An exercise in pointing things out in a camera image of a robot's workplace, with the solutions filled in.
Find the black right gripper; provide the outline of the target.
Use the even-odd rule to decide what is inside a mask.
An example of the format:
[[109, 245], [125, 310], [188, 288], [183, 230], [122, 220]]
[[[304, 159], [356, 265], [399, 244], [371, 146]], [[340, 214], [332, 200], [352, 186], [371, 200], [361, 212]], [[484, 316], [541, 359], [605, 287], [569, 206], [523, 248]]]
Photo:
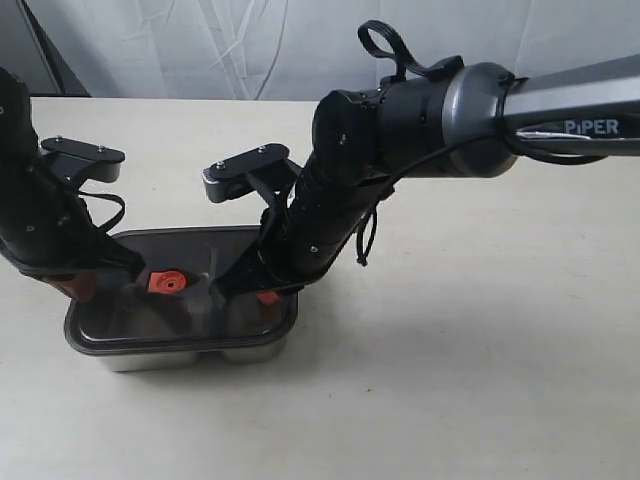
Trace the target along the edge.
[[293, 198], [280, 205], [257, 241], [216, 254], [209, 295], [219, 306], [237, 299], [272, 307], [285, 295], [326, 274], [366, 210], [383, 191], [385, 174], [367, 173], [341, 184], [310, 159], [295, 181]]

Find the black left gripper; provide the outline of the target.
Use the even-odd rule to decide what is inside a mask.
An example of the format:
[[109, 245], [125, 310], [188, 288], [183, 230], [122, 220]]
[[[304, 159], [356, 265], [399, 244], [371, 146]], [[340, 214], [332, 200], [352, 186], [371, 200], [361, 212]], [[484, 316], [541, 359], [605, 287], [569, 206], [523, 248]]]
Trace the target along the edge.
[[144, 270], [141, 254], [95, 228], [84, 201], [46, 162], [16, 152], [1, 154], [1, 254], [80, 303], [98, 289], [89, 271], [121, 271], [135, 281]]

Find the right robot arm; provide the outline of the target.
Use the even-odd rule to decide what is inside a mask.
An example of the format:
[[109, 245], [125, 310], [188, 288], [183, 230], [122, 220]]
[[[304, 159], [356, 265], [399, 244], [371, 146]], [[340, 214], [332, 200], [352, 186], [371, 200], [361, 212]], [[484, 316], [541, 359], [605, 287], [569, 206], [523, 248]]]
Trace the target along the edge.
[[318, 104], [303, 166], [271, 144], [235, 157], [239, 193], [266, 201], [257, 238], [213, 295], [288, 294], [322, 278], [349, 241], [366, 265], [378, 205], [404, 178], [494, 178], [519, 157], [559, 166], [639, 153], [639, 59], [535, 78], [451, 58]]

